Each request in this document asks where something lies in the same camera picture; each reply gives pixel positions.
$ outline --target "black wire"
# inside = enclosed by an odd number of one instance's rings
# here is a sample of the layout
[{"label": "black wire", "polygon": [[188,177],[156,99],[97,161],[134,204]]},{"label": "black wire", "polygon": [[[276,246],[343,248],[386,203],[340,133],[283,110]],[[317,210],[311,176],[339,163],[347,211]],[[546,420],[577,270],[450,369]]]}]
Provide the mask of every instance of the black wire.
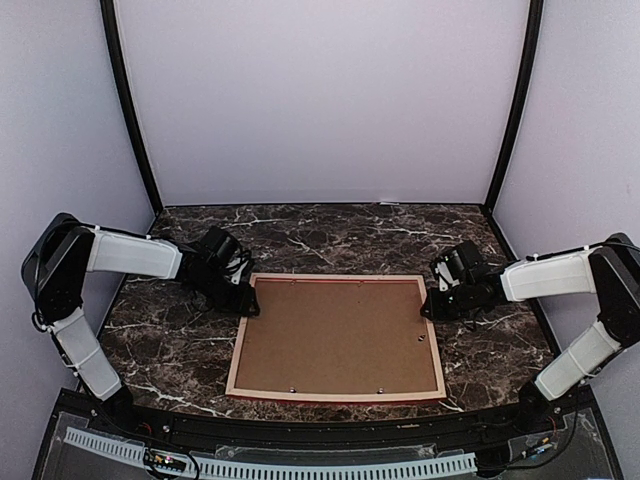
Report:
[{"label": "black wire", "polygon": [[[612,241],[604,241],[604,242],[594,243],[593,245],[587,245],[586,249],[591,250],[592,248],[597,248],[597,247],[623,247],[628,250],[640,252],[640,247],[637,247],[635,245],[630,245],[628,243],[621,243],[621,242],[612,242]],[[531,255],[529,255],[526,257],[526,259],[530,262],[536,261],[536,260],[537,261],[547,260],[549,258],[557,257],[559,255],[566,255],[567,253],[582,252],[584,250],[585,250],[585,247],[576,247],[576,248],[570,248],[568,250],[562,250],[560,252],[545,253],[544,255],[539,255],[538,257],[532,257]]]},{"label": "black wire", "polygon": [[89,395],[89,397],[91,397],[94,401],[95,407],[98,411],[98,413],[100,413],[100,415],[102,416],[102,418],[104,420],[107,421],[107,423],[109,425],[111,425],[113,428],[115,428],[116,430],[118,430],[120,433],[124,434],[127,437],[131,437],[137,440],[140,440],[141,442],[144,443],[144,446],[151,450],[150,447],[147,445],[147,442],[156,442],[160,445],[164,445],[167,448],[170,448],[171,450],[174,451],[178,451],[181,454],[187,456],[189,458],[189,460],[191,460],[191,463],[193,464],[193,468],[195,470],[195,477],[194,480],[199,480],[200,479],[200,465],[198,465],[198,462],[196,461],[196,459],[194,458],[194,456],[191,454],[191,452],[187,451],[186,449],[184,449],[183,447],[179,447],[178,445],[174,445],[171,442],[167,442],[165,440],[160,440],[159,438],[155,438],[155,437],[151,437],[149,435],[142,435],[140,433],[135,433],[135,432],[130,432],[128,430],[125,430],[124,428],[122,428],[121,426],[119,426],[118,424],[116,424],[111,417],[109,416],[109,414],[107,412],[104,411],[104,409],[102,408],[102,405],[100,404],[100,400],[94,395],[94,393],[91,391],[91,389],[87,386],[87,384],[82,380],[81,377],[80,378],[80,382],[82,383],[85,392],[87,392],[87,394]]},{"label": "black wire", "polygon": [[574,413],[573,413],[573,426],[571,427],[571,433],[569,434],[569,436],[567,437],[567,441],[556,450],[555,454],[548,458],[547,460],[545,460],[544,462],[538,463],[536,465],[525,465],[525,466],[512,466],[514,463],[520,462],[522,460],[525,460],[526,458],[529,457],[522,457],[522,456],[518,456],[516,458],[514,458],[513,460],[507,462],[507,463],[503,463],[502,465],[481,465],[481,464],[477,464],[476,466],[478,467],[478,471],[492,471],[492,470],[535,470],[536,468],[541,468],[544,467],[545,465],[549,465],[551,462],[553,462],[554,460],[556,460],[560,455],[562,455],[564,453],[564,451],[569,447],[569,445],[571,444],[571,441],[573,440],[573,437],[575,436],[576,433],[576,427],[578,425],[578,413],[580,411],[580,402],[579,402],[579,396],[578,396],[578,390],[576,389],[575,392],[575,396],[576,396],[576,404],[574,407]]},{"label": "black wire", "polygon": [[482,311],[482,307],[477,309],[472,315],[469,315],[466,319],[461,318],[460,323],[462,323],[462,325],[464,325],[464,327],[470,332],[475,332],[476,330],[478,330],[478,324],[476,323],[476,319],[478,318],[478,315],[480,315],[481,311]]}]

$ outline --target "white cable tray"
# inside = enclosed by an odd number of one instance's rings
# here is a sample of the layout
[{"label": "white cable tray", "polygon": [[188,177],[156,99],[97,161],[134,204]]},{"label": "white cable tray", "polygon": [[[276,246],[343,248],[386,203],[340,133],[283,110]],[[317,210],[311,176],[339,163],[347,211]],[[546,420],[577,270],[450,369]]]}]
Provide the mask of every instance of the white cable tray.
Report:
[{"label": "white cable tray", "polygon": [[[147,468],[142,461],[145,447],[141,442],[118,440],[73,427],[67,428],[64,441],[69,445],[117,462]],[[193,463],[184,455],[175,456],[187,462],[187,468],[181,478],[194,478]],[[194,457],[200,466],[202,480],[424,480],[477,471],[473,453],[401,463],[319,467],[229,462],[198,455]],[[162,467],[157,469],[178,474],[171,469]]]}]

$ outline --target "brown board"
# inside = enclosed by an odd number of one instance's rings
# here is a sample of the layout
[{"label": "brown board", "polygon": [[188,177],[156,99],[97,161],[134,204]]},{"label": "brown board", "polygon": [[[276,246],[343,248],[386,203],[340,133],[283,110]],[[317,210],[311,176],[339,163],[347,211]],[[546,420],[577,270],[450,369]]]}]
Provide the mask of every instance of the brown board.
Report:
[{"label": "brown board", "polygon": [[299,402],[446,397],[421,276],[253,274],[227,394]]}]

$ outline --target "dark marble surface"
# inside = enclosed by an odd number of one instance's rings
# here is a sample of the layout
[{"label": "dark marble surface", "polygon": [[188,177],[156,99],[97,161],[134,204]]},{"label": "dark marble surface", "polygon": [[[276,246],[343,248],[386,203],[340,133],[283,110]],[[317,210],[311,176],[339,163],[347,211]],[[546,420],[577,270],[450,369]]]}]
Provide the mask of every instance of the dark marble surface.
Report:
[{"label": "dark marble surface", "polygon": [[[445,247],[474,240],[491,263],[505,261],[474,206],[270,205],[176,207],[153,234],[177,241],[228,229],[254,252],[257,272],[423,274]],[[139,405],[252,420],[360,421],[411,418],[513,403],[518,388],[551,358],[526,305],[496,308],[476,332],[436,325],[448,399],[436,405],[286,404],[224,395],[239,318],[204,313],[180,285],[130,278],[101,336]]]}]

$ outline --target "white backdrop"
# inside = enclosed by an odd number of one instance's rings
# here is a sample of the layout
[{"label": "white backdrop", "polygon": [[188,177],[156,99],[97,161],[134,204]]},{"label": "white backdrop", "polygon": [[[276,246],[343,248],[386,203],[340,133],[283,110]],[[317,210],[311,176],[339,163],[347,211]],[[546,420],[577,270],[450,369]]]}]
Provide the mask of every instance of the white backdrop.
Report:
[{"label": "white backdrop", "polygon": [[482,202],[528,3],[117,2],[163,201]]}]

